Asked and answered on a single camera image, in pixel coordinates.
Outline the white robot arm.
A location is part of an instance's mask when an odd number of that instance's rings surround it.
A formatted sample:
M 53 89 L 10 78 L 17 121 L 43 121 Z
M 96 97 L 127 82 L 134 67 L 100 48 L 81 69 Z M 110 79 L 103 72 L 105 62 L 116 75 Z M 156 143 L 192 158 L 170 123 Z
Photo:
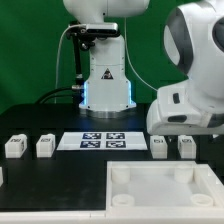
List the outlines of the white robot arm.
M 90 76 L 80 109 L 114 117 L 136 106 L 125 76 L 124 38 L 106 17 L 144 13 L 150 0 L 63 0 L 79 22 L 90 50 Z M 176 7 L 164 29 L 164 47 L 185 81 L 158 89 L 146 126 L 151 135 L 224 134 L 224 0 L 201 0 Z

